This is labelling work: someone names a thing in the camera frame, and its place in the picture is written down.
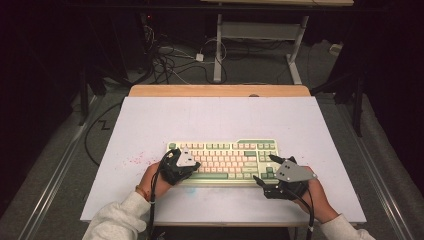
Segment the hand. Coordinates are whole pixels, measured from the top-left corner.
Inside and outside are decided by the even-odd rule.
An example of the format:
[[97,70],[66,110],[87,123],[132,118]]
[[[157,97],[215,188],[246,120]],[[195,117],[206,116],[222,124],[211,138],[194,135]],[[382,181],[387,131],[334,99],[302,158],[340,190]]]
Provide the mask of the hand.
[[[153,175],[156,173],[158,167],[159,167],[159,162],[150,165],[147,168],[146,172],[144,173],[143,177],[141,178],[140,184],[138,185],[138,189],[136,189],[136,192],[139,193],[141,196],[143,196],[148,202],[150,201],[151,194],[152,194],[151,186],[152,186]],[[172,185],[167,183],[162,178],[162,175],[159,174],[158,180],[156,182],[155,197],[160,198],[171,187]]]
[[[322,187],[321,182],[318,179],[311,179],[308,181],[308,185],[309,192],[311,193],[311,195],[309,196],[309,192],[306,191],[306,193],[302,196],[302,199],[309,206],[312,206],[312,196],[312,201],[314,203],[315,218],[320,223],[326,223],[339,216],[339,214],[331,207],[330,203],[328,202],[327,196],[325,195],[324,188]],[[309,213],[308,209],[299,200],[294,200],[293,202],[298,204],[303,211]]]

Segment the table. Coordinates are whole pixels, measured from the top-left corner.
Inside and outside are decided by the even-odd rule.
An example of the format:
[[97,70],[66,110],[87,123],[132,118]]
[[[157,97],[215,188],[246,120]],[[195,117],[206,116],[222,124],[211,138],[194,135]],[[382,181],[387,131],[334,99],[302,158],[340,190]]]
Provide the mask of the table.
[[[224,97],[216,96],[220,92]],[[247,97],[252,94],[261,97]],[[246,130],[255,123],[252,135]],[[167,142],[249,136],[276,139],[280,156],[295,156],[300,165],[314,169],[330,203],[348,221],[366,222],[316,99],[303,86],[244,85],[134,86],[122,105],[81,220],[90,221],[105,204],[122,201],[147,166],[162,157]],[[266,199],[259,187],[174,187],[158,200],[155,214],[157,226],[289,227],[307,222],[308,215],[297,205]]]
[[[311,7],[341,7],[352,6],[353,0],[202,0],[224,3],[241,4],[272,4],[272,5],[305,5]],[[274,24],[252,22],[224,22],[222,14],[218,14],[216,34],[216,57],[214,65],[215,83],[221,82],[222,70],[222,38],[294,40],[293,52],[286,55],[287,64],[294,84],[302,84],[296,67],[296,57],[306,30],[309,16],[303,16],[300,24]]]

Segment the wooden table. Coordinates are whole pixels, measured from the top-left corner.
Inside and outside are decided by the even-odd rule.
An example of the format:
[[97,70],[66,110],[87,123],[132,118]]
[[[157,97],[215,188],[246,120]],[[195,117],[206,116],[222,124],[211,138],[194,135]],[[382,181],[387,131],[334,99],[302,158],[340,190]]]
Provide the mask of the wooden table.
[[[260,97],[248,97],[252,94]],[[275,139],[279,155],[308,165],[333,207],[366,222],[320,107],[304,86],[139,85],[125,99],[81,215],[123,201],[176,140]],[[159,226],[300,226],[309,216],[259,187],[174,187],[157,202]]]
[[129,97],[308,97],[303,85],[135,85]]

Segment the keyboard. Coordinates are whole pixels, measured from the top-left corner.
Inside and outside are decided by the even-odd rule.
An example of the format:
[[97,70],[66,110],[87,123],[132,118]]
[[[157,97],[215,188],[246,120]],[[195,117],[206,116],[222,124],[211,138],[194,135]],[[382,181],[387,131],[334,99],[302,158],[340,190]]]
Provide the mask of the keyboard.
[[277,183],[280,164],[269,155],[278,156],[272,139],[243,139],[235,142],[170,142],[167,151],[188,148],[201,166],[179,186],[257,186],[253,175],[265,183]]

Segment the black cable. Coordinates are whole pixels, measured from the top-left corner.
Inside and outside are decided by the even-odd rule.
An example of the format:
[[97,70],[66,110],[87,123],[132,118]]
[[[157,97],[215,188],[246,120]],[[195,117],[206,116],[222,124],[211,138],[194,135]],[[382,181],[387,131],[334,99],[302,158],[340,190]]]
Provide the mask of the black cable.
[[85,151],[87,152],[88,157],[90,158],[90,160],[96,165],[96,166],[100,166],[100,163],[96,162],[96,160],[94,160],[93,156],[91,155],[88,146],[87,146],[87,138],[88,138],[88,134],[90,133],[91,129],[93,128],[94,124],[96,124],[101,117],[103,117],[106,113],[108,113],[110,110],[112,110],[113,108],[115,108],[116,106],[121,106],[122,102],[117,103],[115,105],[112,105],[111,107],[109,107],[105,112],[103,112],[99,117],[96,118],[96,120],[93,121],[93,123],[90,125],[90,127],[87,130],[87,133],[85,134],[85,138],[84,138],[84,147],[85,147]]
[[290,189],[283,188],[282,190],[285,191],[285,192],[287,192],[289,195],[295,197],[297,200],[299,200],[308,209],[308,212],[309,212],[309,224],[308,224],[308,231],[306,232],[306,240],[312,239],[312,233],[313,233],[314,221],[315,221],[315,214],[314,214],[314,203],[312,201],[311,192],[308,189],[309,196],[311,198],[311,206],[309,206],[308,203],[305,202],[305,200],[303,200],[300,196],[298,196],[297,194],[295,194],[294,192],[292,192]]
[[152,176],[152,180],[150,182],[150,187],[151,187],[151,194],[150,194],[150,218],[149,218],[149,225],[147,226],[147,239],[151,240],[153,237],[153,223],[155,221],[155,205],[156,205],[156,195],[155,195],[155,190],[156,190],[156,183],[158,181],[158,177],[160,174],[160,171],[162,169],[162,165],[165,162],[165,158],[171,153],[172,150],[169,150],[168,152],[165,153],[165,155],[163,155],[162,159],[160,160],[158,169],[156,170],[156,173],[153,174]]

